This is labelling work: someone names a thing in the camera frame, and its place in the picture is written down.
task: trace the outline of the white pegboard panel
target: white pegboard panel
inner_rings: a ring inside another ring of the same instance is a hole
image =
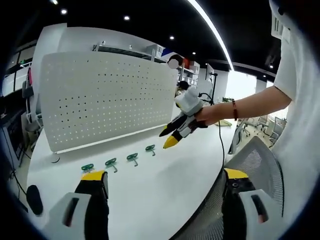
[[[58,152],[166,124],[177,70],[109,52],[62,52],[42,60],[40,101]]]

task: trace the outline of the hand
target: hand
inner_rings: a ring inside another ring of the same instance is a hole
[[[207,126],[215,124],[221,120],[217,111],[217,105],[205,106],[195,115],[195,119],[198,122],[204,122]]]

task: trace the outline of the led strip light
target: led strip light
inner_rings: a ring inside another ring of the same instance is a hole
[[[196,0],[187,0],[194,8],[195,10],[197,10],[197,12],[201,15],[201,17],[205,20],[206,24],[208,24],[209,28],[211,29],[211,31],[213,32],[213,34],[215,35],[216,39],[218,40],[224,55],[230,65],[230,68],[232,71],[234,71],[234,66],[232,64],[231,58],[229,56],[229,53],[227,51],[226,45],[224,43],[224,41],[222,41],[222,38],[220,36],[220,34],[218,33],[216,27],[214,26],[213,22],[210,20],[209,16],[206,14],[206,12],[203,10],[203,8],[199,5],[199,3],[197,3]]]

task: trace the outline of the desk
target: desk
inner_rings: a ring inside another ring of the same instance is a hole
[[[221,128],[225,154],[229,151],[236,122]],[[117,173],[108,168],[110,209],[108,232],[111,240],[168,240],[193,215],[209,192],[222,166],[219,128],[197,129],[179,144],[162,149],[166,137],[158,137],[162,127],[109,142],[60,153],[50,151],[43,130],[35,146],[27,186],[37,185],[43,202],[40,217],[29,211],[33,224],[42,228],[49,210],[80,182],[81,166],[93,163],[97,171],[117,158]],[[145,147],[155,144],[155,156]],[[127,162],[138,153],[138,166]]]

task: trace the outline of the window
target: window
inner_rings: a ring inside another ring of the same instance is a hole
[[[270,88],[270,87],[272,87],[273,85],[274,85],[273,82],[271,82],[271,81],[266,81],[266,88]]]
[[[243,99],[256,93],[256,85],[257,77],[238,71],[230,71],[225,97],[235,100]]]

